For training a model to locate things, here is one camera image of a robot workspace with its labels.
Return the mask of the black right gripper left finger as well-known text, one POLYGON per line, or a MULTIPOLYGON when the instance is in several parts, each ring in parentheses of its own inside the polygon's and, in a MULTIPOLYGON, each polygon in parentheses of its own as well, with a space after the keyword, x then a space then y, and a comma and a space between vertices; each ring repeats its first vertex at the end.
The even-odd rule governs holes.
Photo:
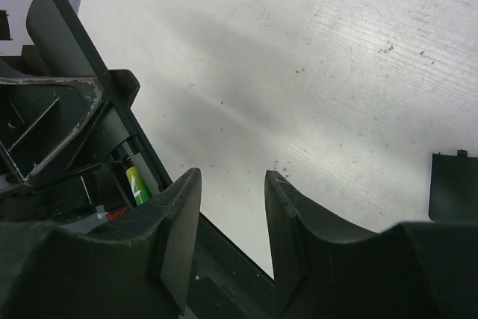
POLYGON ((46 222, 1 225, 3 318, 177 318, 184 314, 202 175, 81 234, 46 222))

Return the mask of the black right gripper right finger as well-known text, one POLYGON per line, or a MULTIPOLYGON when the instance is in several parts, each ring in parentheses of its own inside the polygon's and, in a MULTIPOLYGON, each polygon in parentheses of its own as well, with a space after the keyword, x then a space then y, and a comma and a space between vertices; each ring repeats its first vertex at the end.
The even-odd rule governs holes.
POLYGON ((477 225, 364 229, 267 171, 264 197, 280 318, 475 318, 477 225))

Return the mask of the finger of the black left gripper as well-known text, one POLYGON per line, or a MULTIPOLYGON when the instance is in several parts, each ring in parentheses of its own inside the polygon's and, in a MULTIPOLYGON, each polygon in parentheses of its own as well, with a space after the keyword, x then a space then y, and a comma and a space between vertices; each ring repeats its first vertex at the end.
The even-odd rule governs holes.
POLYGON ((1 69, 1 194, 22 196, 96 169, 88 160, 62 166, 59 157, 75 123, 92 114, 93 85, 1 69))

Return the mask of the green yellow battery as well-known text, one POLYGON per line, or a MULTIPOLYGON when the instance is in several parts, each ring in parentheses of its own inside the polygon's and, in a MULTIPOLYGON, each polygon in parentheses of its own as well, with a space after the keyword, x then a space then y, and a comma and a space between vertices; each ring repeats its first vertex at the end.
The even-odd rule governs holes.
POLYGON ((152 198, 152 194, 146 186, 138 168, 136 166, 129 167, 125 172, 130 184, 136 205, 142 205, 152 198))

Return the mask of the black battery cover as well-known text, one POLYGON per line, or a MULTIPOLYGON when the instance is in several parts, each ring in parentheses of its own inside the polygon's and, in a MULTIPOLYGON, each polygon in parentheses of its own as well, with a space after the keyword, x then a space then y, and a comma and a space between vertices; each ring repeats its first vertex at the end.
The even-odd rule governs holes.
POLYGON ((477 221, 477 158, 466 150, 432 155, 428 215, 435 222, 477 221))

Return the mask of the plain black remote control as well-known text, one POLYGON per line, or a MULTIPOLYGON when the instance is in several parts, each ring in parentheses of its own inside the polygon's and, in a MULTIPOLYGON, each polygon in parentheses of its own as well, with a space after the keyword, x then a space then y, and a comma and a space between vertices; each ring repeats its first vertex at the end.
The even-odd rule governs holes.
POLYGON ((68 0, 33 0, 26 28, 55 80, 93 85, 92 114, 67 135, 59 155, 65 160, 62 167, 105 161, 120 147, 131 156, 151 194, 166 190, 172 180, 120 90, 119 80, 131 78, 132 72, 107 69, 68 0))

